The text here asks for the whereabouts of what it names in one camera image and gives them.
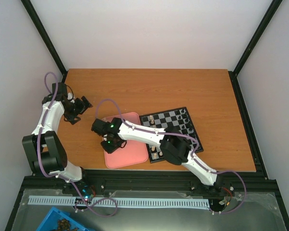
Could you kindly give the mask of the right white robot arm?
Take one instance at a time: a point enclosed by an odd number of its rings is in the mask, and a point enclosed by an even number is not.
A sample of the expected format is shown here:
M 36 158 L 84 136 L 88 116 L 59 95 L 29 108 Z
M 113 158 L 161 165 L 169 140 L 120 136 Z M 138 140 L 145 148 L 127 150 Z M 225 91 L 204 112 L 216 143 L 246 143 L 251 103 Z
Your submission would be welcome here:
M 217 171 L 195 154 L 188 140 L 194 140 L 196 146 L 199 146 L 199 142 L 193 137 L 180 133 L 174 127 L 145 127 L 115 117 L 110 122 L 96 118 L 91 131 L 102 137 L 101 146 L 109 154 L 119 148 L 124 148 L 128 141 L 142 142 L 159 149 L 168 163 L 184 166 L 203 185 L 215 189 L 223 185 L 222 178 Z

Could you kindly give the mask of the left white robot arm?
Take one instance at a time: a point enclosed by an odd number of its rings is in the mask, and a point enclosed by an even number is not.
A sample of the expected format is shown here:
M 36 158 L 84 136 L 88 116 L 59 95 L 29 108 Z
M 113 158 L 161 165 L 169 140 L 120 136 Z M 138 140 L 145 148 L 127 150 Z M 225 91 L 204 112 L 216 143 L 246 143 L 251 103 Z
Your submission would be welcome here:
M 83 177 L 81 167 L 68 161 L 57 131 L 62 117 L 74 125 L 92 104 L 84 96 L 76 98 L 73 92 L 68 93 L 68 88 L 64 83 L 52 84 L 52 93 L 42 100 L 38 125 L 30 135 L 23 137 L 22 145 L 33 173 L 73 181 L 74 189 L 84 194 L 90 190 L 90 181 Z

